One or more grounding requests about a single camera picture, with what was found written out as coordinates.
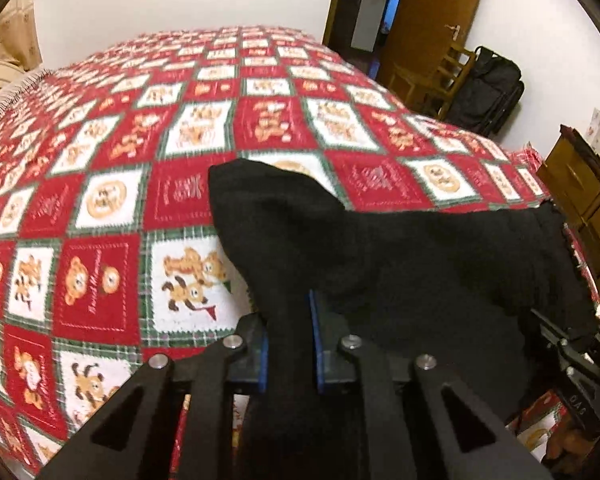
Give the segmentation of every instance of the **black fabric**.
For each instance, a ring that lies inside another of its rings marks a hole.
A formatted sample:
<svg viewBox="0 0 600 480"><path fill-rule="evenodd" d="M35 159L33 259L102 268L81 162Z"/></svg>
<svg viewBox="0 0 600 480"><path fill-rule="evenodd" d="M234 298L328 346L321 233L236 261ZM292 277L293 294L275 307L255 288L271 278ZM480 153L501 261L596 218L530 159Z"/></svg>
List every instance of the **black fabric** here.
<svg viewBox="0 0 600 480"><path fill-rule="evenodd" d="M330 297L353 333L454 367L503 420L535 371L529 308L583 346L596 332L564 218L549 202L461 215L359 213L307 176L247 160L211 167L209 186L224 251L267 322L268 389L248 433L271 455L307 466L309 447L334 430L315 393L311 289Z"/></svg>
<svg viewBox="0 0 600 480"><path fill-rule="evenodd" d="M454 98L445 121L477 134L498 133L522 97L525 85L510 59L478 47L478 59Z"/></svg>

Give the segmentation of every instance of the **curtain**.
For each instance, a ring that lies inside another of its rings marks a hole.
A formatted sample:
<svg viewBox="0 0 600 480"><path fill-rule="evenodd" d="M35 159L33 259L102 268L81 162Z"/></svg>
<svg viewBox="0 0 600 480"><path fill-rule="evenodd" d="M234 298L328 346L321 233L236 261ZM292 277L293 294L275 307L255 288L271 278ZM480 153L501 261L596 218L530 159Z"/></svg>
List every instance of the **curtain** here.
<svg viewBox="0 0 600 480"><path fill-rule="evenodd" d="M0 13L0 59L24 70L42 62L33 0L10 0Z"/></svg>

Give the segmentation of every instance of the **black backpack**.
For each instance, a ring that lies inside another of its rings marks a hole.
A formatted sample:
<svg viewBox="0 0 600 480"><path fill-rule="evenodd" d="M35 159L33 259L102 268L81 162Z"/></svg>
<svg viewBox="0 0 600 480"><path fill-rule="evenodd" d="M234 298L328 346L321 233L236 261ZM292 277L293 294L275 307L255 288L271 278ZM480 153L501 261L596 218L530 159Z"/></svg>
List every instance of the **black backpack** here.
<svg viewBox="0 0 600 480"><path fill-rule="evenodd" d="M484 46L449 108L445 122L476 134L495 135L525 91L519 67Z"/></svg>

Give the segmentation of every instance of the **wooden dresser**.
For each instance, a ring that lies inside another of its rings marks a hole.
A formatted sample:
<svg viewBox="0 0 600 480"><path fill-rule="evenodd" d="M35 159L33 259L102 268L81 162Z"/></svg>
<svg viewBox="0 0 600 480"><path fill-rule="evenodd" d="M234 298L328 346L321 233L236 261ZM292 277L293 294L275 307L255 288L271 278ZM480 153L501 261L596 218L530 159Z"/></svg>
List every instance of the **wooden dresser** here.
<svg viewBox="0 0 600 480"><path fill-rule="evenodd" d="M538 177L578 230L600 294L600 157L576 130L561 126Z"/></svg>

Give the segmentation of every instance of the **patchwork bedsheet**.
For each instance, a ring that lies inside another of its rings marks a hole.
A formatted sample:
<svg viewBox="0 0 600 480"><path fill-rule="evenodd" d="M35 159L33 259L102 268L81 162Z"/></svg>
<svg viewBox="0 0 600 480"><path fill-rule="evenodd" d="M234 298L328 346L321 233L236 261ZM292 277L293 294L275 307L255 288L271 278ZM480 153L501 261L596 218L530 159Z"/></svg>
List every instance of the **patchwork bedsheet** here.
<svg viewBox="0 0 600 480"><path fill-rule="evenodd" d="M298 30L143 35L59 70L0 120L0 449L32 474L151 355L196 354L250 311L208 204L208 167L235 157L357 210L548 199L519 156Z"/></svg>

